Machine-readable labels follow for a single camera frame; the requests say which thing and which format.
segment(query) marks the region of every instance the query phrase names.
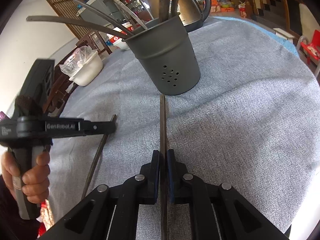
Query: clear plastic bag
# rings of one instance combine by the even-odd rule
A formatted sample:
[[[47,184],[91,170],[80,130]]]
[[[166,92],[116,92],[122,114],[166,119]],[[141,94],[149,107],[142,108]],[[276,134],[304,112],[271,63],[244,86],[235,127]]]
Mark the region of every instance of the clear plastic bag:
[[[60,65],[61,72],[69,77],[73,77],[86,63],[90,54],[95,51],[97,50],[93,50],[89,46],[76,49],[65,63]]]

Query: screw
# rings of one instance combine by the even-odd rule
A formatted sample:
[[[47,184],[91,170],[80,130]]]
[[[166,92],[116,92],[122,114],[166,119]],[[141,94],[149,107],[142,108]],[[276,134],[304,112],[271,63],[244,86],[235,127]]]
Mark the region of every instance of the screw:
[[[107,185],[100,185],[98,186],[97,190],[99,192],[105,192],[106,190],[108,189],[108,186]]]
[[[137,176],[134,177],[136,181],[143,181],[145,176],[142,174],[138,174]]]
[[[186,173],[183,175],[183,178],[185,180],[192,180],[193,179],[193,175],[192,174],[189,174],[189,173]]]
[[[224,182],[224,183],[222,183],[221,187],[225,190],[229,190],[229,189],[231,189],[231,184]]]

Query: utensil holder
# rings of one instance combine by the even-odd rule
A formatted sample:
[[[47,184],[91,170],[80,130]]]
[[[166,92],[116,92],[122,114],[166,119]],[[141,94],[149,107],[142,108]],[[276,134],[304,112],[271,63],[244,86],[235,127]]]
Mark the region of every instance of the utensil holder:
[[[154,19],[124,40],[157,89],[164,95],[180,95],[200,79],[199,65],[179,15],[159,23]]]

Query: sleeve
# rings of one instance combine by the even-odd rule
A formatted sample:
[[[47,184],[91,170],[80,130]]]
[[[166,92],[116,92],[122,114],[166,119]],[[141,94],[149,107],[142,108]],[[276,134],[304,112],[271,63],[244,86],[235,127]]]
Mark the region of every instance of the sleeve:
[[[17,202],[0,176],[0,217],[1,227],[7,227],[18,240],[36,240],[40,222],[20,218]]]

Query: slatted wooden window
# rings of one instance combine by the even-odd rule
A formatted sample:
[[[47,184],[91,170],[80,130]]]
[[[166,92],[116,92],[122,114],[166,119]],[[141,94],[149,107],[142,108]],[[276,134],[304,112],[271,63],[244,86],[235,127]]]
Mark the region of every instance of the slatted wooden window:
[[[79,19],[79,17],[76,15],[79,9],[77,8],[77,5],[73,0],[47,0],[47,2],[50,4],[50,6],[58,16]],[[85,27],[70,24],[66,25],[78,39],[81,39],[87,34],[88,31],[90,31],[90,29]]]

